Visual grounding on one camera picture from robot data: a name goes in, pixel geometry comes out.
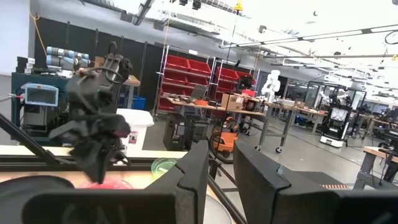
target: concrete floor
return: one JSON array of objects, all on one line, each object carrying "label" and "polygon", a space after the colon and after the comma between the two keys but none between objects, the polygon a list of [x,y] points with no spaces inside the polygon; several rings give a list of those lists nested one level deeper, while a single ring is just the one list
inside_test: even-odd
[{"label": "concrete floor", "polygon": [[[0,98],[5,98],[11,92],[11,78],[0,75]],[[1,103],[0,112],[7,118],[11,117],[11,102],[5,101]],[[281,133],[284,122],[278,119],[271,119],[270,130]],[[163,133],[165,129],[165,121],[160,118],[155,125],[149,127],[144,141],[144,150],[161,150],[164,151]],[[254,136],[240,135],[240,139],[246,141],[252,147],[256,146],[259,141],[260,134]],[[281,154],[275,153],[275,148],[280,143],[280,138],[266,137],[262,145],[261,152],[273,160],[280,162],[282,165],[297,171],[318,171],[324,172],[340,182],[352,187],[356,180],[364,153],[363,146],[377,146],[378,139],[366,138],[365,140],[349,139],[350,147],[342,147],[336,149],[319,142],[320,136],[313,135],[299,126],[292,126],[289,130],[289,136]],[[14,145],[15,141],[11,141],[7,133],[0,129],[0,144]],[[380,177],[384,163],[381,165],[380,159],[376,159],[374,165],[374,175]],[[234,177],[233,166],[223,165],[223,167]],[[221,188],[235,188],[225,175],[216,178],[216,182]],[[239,194],[237,192],[228,192],[227,196],[240,210],[242,214],[243,208],[240,203]]]}]

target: orange shop vacuum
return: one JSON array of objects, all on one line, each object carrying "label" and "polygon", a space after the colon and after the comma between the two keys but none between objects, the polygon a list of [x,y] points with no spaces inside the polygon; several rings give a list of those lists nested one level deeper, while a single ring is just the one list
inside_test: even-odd
[{"label": "orange shop vacuum", "polygon": [[220,124],[221,122],[214,126],[212,131],[213,134],[209,139],[209,145],[213,153],[216,153],[217,150],[217,153],[221,153],[225,158],[227,158],[234,150],[234,142],[238,139],[239,126],[231,116],[227,117],[224,123],[222,123],[222,133]]}]

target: white humanoid robot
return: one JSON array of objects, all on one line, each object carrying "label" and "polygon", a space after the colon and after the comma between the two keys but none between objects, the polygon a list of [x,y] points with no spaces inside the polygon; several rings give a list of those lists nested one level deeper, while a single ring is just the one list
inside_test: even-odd
[{"label": "white humanoid robot", "polygon": [[271,74],[268,75],[266,84],[261,89],[261,95],[264,96],[268,93],[268,97],[265,98],[266,101],[272,102],[274,100],[275,92],[279,91],[280,81],[278,77],[280,75],[279,70],[271,71]]}]

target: white wall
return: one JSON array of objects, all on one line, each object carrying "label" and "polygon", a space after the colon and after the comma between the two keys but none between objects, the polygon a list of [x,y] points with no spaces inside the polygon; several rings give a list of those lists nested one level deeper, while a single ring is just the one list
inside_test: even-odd
[{"label": "white wall", "polygon": [[30,0],[12,0],[0,5],[0,74],[11,75],[17,56],[28,57]]},{"label": "white wall", "polygon": [[[120,20],[120,13],[113,12],[102,7],[86,4],[83,6],[77,0],[35,0],[37,13],[47,19],[59,22],[70,21],[70,24],[87,29],[98,29],[100,32],[117,36],[125,36],[127,39],[148,43],[163,43],[166,36],[166,28],[163,31],[152,28],[153,22],[144,21],[140,26]],[[228,49],[220,49],[220,43],[212,39],[189,34],[185,31],[169,28],[167,44],[183,49],[196,50],[201,54],[226,58]],[[241,49],[231,49],[229,60],[236,62],[241,59],[241,64],[253,67],[255,55],[246,55]],[[319,72],[311,70],[296,70],[288,67],[272,67],[269,62],[260,59],[257,67],[270,72],[272,69],[281,70],[281,75],[299,80],[311,80],[318,76]]]}]

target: robotic hand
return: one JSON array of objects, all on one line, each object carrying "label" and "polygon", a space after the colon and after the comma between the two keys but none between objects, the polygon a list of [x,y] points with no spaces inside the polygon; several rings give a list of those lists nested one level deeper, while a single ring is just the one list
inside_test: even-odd
[{"label": "robotic hand", "polygon": [[126,138],[130,126],[123,116],[101,110],[118,99],[120,85],[131,74],[128,59],[116,54],[112,42],[103,67],[79,70],[67,84],[72,120],[50,132],[51,139],[69,142],[74,146],[70,155],[77,166],[93,182],[102,184],[110,161],[125,155],[120,138]]},{"label": "robotic hand", "polygon": [[269,93],[268,101],[272,101],[274,97],[274,93],[279,91],[280,81],[278,80],[278,76],[280,75],[279,70],[271,71],[271,74],[268,75],[266,84],[261,89],[261,95],[265,95]]}]

